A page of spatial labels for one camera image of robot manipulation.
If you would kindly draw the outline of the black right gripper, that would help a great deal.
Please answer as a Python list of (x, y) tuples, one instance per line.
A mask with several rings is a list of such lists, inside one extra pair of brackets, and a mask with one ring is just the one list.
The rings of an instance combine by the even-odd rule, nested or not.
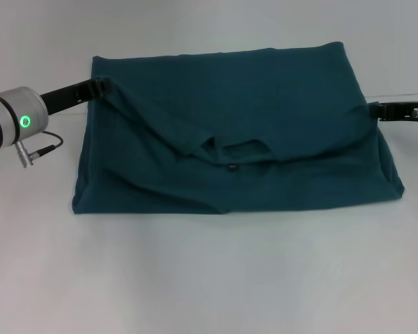
[(418, 122), (417, 102), (391, 102), (368, 104), (369, 116), (383, 121), (411, 121)]

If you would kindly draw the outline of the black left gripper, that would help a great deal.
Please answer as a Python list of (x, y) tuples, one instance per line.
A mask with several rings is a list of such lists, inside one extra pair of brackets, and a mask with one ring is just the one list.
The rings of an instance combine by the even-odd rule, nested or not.
[(84, 102), (101, 100), (112, 90), (112, 80), (96, 78), (53, 90), (41, 95), (49, 115), (59, 113)]

